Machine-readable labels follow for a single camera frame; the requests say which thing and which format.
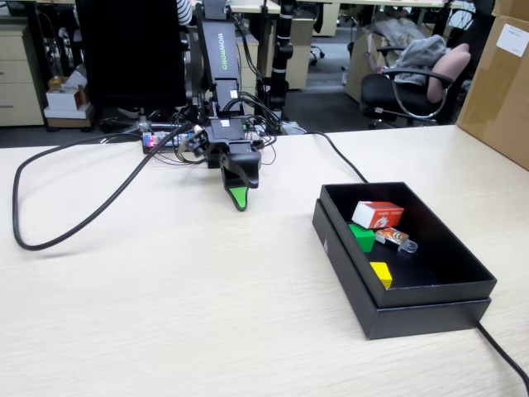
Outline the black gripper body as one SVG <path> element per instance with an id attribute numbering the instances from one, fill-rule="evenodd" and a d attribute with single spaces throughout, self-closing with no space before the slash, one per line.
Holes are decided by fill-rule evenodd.
<path id="1" fill-rule="evenodd" d="M 245 122 L 240 118 L 213 119 L 207 128 L 207 165 L 220 168 L 220 154 L 258 151 L 253 139 L 245 132 Z"/>

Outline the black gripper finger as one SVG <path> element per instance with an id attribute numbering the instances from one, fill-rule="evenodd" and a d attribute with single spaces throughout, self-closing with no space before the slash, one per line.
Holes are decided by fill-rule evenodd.
<path id="1" fill-rule="evenodd" d="M 220 154 L 222 182 L 225 189 L 259 187 L 261 154 L 258 151 Z"/>
<path id="2" fill-rule="evenodd" d="M 247 209 L 249 188 L 243 182 L 225 180 L 224 190 L 226 190 L 237 211 L 244 212 Z"/>

